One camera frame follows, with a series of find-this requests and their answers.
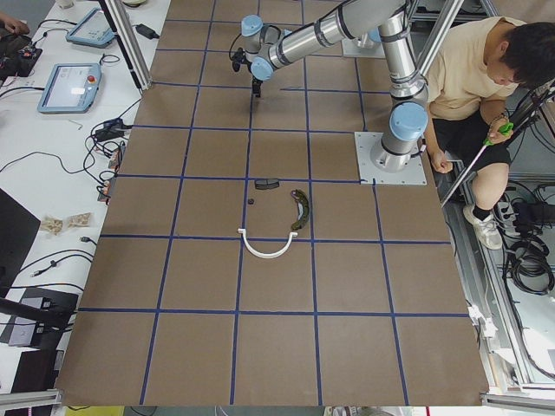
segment tablet device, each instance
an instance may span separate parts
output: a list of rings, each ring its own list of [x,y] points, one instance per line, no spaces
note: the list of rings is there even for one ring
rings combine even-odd
[[[37,109],[44,114],[85,113],[95,100],[100,81],[98,63],[58,63]]]
[[[68,42],[94,48],[106,48],[114,40],[114,32],[100,8],[92,9],[66,35]]]

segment white sneaker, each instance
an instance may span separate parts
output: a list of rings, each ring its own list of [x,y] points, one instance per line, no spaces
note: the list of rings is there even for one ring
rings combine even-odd
[[[462,213],[467,221],[473,225],[476,237],[489,250],[499,250],[503,247],[503,240],[501,239],[500,232],[497,231],[493,214],[488,215],[486,219],[481,221],[474,216],[472,213],[473,209],[474,205],[467,205],[462,209]]]

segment device screen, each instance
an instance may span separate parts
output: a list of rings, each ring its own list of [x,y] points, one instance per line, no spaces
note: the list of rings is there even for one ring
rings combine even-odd
[[[87,92],[90,66],[59,67],[50,87],[45,107],[78,107]]]
[[[83,23],[72,36],[93,41],[101,41],[109,30],[108,21],[101,10],[94,13],[85,23]]]

